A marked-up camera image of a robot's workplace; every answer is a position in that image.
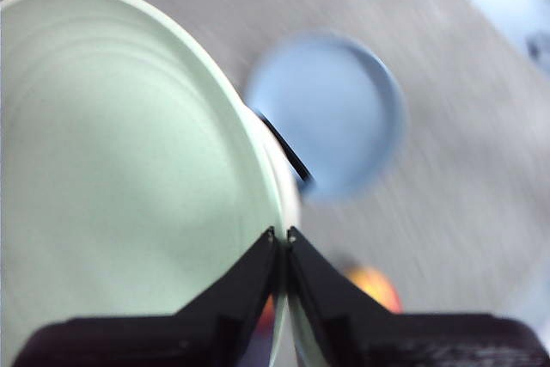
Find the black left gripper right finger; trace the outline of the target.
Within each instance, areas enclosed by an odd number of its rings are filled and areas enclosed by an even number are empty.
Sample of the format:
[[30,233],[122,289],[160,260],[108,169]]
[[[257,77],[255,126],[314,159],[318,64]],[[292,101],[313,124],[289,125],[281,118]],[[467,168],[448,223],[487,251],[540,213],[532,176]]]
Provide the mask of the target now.
[[307,366],[547,366],[527,325],[489,314],[395,314],[338,272],[295,227],[288,298]]

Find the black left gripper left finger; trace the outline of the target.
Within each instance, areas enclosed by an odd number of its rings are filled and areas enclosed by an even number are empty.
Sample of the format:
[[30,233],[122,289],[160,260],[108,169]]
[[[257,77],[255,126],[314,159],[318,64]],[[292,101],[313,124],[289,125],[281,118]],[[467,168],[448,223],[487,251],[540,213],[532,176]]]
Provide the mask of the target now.
[[278,275],[266,229],[216,282],[171,315],[73,318],[36,330],[16,366],[235,366]]

